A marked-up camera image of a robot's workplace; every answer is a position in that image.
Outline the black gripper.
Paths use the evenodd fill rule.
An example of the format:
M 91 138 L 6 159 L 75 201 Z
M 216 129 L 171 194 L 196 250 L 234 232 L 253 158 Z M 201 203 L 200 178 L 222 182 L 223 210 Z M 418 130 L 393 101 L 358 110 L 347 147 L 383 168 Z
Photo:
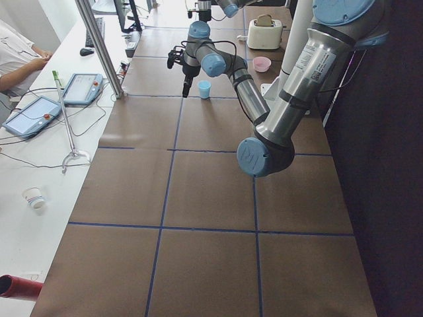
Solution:
M 210 9 L 199 10 L 198 16 L 199 16 L 199 20 L 211 20 L 212 19 L 212 11 Z
M 190 65 L 183 61 L 182 72 L 185 74 L 182 97 L 187 98 L 192 86 L 193 77 L 197 77 L 200 73 L 200 65 Z

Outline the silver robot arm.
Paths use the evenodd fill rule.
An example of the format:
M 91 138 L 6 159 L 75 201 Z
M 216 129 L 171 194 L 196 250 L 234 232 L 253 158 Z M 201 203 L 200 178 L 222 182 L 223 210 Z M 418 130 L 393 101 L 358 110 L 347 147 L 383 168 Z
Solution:
M 188 96 L 200 71 L 210 77 L 228 77 L 254 126 L 254 136 L 237 148 L 239 166 L 250 176 L 263 177 L 286 169 L 293 161 L 291 136 L 336 60 L 386 40 L 390 9 L 389 1 L 298 1 L 288 42 L 303 47 L 293 66 L 280 74 L 273 104 L 266 103 L 243 58 L 216 48 L 206 22 L 190 25 L 185 47 L 168 61 L 182 65 L 183 96 Z
M 224 13 L 224 18 L 235 16 L 240 9 L 251 5 L 253 3 L 259 3 L 257 0 L 199 0 L 195 2 L 194 8 L 189 10 L 188 16 L 191 17 L 192 12 L 195 12 L 199 16 L 199 20 L 203 22 L 208 22 L 213 19 L 212 17 L 212 6 L 217 5 L 221 8 Z

